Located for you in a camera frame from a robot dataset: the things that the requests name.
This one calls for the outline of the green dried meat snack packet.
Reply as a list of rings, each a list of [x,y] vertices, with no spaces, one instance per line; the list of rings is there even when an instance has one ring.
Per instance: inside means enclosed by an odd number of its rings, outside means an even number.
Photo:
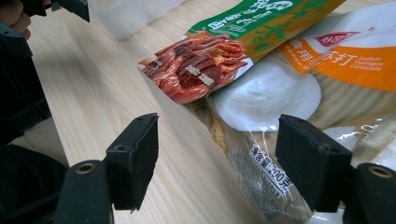
[[[138,64],[177,104],[206,97],[346,0],[242,0]]]

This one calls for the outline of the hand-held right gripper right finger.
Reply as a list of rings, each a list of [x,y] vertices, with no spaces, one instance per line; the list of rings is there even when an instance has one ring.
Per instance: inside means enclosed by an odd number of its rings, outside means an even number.
[[[348,149],[308,121],[281,115],[276,158],[312,211],[337,211],[337,187],[352,158]]]

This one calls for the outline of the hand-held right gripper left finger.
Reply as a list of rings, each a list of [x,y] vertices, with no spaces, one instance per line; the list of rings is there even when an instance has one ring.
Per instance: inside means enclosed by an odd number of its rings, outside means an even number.
[[[117,210],[139,210],[159,157],[158,118],[134,119],[106,150],[110,200]]]

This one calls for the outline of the clear plastic container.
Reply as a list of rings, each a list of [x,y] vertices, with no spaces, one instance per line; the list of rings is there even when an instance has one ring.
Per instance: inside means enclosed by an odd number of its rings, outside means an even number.
[[[185,0],[88,0],[90,10],[117,39],[125,39]]]

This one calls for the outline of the baking soda packet orange label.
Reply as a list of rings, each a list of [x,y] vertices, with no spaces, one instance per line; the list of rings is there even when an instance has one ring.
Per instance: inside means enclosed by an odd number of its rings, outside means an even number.
[[[306,119],[352,164],[396,171],[396,0],[333,15],[194,103],[264,224],[339,224],[318,215],[276,157],[278,119]]]

